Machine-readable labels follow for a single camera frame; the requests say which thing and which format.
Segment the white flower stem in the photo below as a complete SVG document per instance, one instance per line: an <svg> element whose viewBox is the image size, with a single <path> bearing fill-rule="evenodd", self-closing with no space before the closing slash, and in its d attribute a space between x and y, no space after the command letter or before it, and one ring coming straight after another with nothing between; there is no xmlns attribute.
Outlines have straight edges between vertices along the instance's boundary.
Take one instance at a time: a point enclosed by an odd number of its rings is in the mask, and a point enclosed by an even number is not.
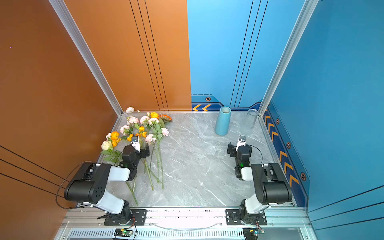
<svg viewBox="0 0 384 240"><path fill-rule="evenodd" d="M117 146L121 141L131 141L133 137L134 135L130 134L128 137L121 138L118 132L107 134L107 140L101 145L101 154L105 155L105 161L111 162L118 167L125 167L126 164L123 164L123 152L119 151Z"/></svg>

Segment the orange poppy flower stem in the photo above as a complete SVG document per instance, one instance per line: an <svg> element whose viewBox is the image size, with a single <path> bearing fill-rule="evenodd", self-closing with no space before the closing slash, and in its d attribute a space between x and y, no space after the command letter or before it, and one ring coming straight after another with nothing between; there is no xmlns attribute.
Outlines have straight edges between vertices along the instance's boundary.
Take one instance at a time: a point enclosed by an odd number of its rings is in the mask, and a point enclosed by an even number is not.
<svg viewBox="0 0 384 240"><path fill-rule="evenodd" d="M151 189L154 190L150 166L146 157L150 155L150 148L145 142L147 132L144 127L136 125L138 132L134 134L134 129L125 125L121 132L111 132L106 135L106 140L102 143L101 154L105 156L105 161L117 164L120 167L129 168L131 173L142 161L145 171L148 174Z"/></svg>

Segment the pink rose flower stem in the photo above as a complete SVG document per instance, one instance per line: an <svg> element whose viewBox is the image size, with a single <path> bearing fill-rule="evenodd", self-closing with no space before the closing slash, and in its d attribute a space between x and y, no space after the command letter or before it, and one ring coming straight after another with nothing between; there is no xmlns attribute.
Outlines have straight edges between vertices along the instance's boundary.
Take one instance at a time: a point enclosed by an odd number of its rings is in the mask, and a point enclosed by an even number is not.
<svg viewBox="0 0 384 240"><path fill-rule="evenodd" d="M133 137L139 137L141 134L141 124L137 117L127 117L127 123L120 128L122 139L128 142L133 140Z"/></svg>

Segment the teal cylindrical vase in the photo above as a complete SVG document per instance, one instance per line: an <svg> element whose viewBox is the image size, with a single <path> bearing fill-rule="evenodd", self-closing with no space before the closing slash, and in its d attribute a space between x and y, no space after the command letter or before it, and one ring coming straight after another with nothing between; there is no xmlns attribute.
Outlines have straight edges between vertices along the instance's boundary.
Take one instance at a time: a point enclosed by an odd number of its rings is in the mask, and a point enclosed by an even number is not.
<svg viewBox="0 0 384 240"><path fill-rule="evenodd" d="M229 131L231 119L231 109L229 107L221 107L216 121L215 133L224 136Z"/></svg>

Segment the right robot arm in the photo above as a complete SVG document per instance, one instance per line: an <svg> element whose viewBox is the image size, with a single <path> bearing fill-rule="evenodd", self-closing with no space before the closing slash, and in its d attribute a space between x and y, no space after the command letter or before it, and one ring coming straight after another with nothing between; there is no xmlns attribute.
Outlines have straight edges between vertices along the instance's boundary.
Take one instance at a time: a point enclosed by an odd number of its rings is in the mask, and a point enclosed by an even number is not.
<svg viewBox="0 0 384 240"><path fill-rule="evenodd" d="M227 153L235 158L235 175L241 181L254 184L254 194L239 205L237 220L244 225L266 225L264 211L271 206L289 203L293 199L292 188L278 163L251 164L253 147L238 142L228 144Z"/></svg>

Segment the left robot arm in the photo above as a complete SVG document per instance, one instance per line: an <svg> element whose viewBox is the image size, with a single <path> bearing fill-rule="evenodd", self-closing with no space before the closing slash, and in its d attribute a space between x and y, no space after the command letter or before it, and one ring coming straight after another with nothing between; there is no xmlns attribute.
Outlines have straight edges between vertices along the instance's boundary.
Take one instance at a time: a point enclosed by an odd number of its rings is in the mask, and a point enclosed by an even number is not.
<svg viewBox="0 0 384 240"><path fill-rule="evenodd" d="M117 167L111 164L83 163L66 187L65 199L104 211L105 214L99 218L105 220L106 226L143 226L147 211L131 210L127 200L107 191L107 183L134 181L139 161L149 155L149 147L139 149L131 143L124 147L122 162Z"/></svg>

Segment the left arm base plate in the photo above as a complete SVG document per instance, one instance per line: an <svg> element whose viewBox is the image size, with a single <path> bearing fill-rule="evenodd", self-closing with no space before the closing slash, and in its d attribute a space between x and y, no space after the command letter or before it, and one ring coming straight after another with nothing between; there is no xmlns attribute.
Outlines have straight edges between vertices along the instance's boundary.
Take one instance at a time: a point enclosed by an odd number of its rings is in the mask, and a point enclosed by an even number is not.
<svg viewBox="0 0 384 240"><path fill-rule="evenodd" d="M112 215L105 218L105 226L144 226L147 218L147 210L133 209L127 217Z"/></svg>

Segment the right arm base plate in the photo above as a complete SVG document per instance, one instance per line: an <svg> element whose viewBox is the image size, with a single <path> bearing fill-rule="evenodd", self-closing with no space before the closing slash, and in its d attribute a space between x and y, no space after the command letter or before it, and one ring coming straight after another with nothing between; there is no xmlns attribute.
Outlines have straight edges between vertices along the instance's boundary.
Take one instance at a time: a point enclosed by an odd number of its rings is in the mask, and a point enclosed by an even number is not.
<svg viewBox="0 0 384 240"><path fill-rule="evenodd" d="M266 226L268 224L264 212L259 214L241 214L239 209L226 209L225 214L227 226Z"/></svg>

